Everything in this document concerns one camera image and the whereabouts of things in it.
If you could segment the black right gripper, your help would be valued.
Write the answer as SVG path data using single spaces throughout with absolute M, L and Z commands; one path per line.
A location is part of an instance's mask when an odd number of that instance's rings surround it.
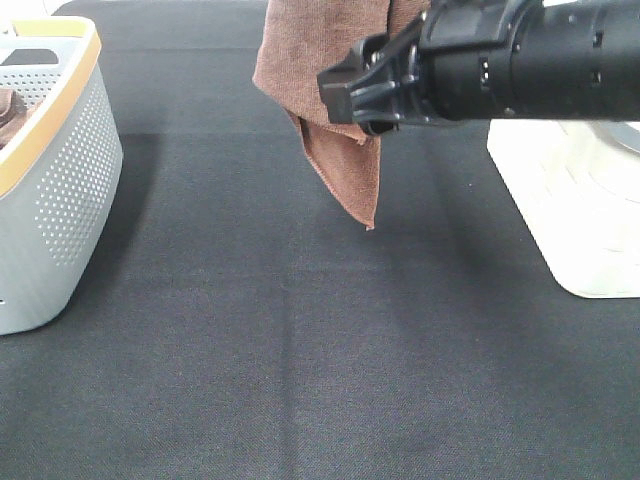
M 332 124 L 370 137 L 400 124 L 526 118 L 514 74 L 528 1 L 438 1 L 397 32 L 356 41 L 317 83 Z

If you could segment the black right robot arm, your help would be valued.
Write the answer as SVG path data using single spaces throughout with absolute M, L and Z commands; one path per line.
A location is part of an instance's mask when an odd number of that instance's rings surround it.
M 317 77 L 333 124 L 639 118 L 635 1 L 439 1 Z

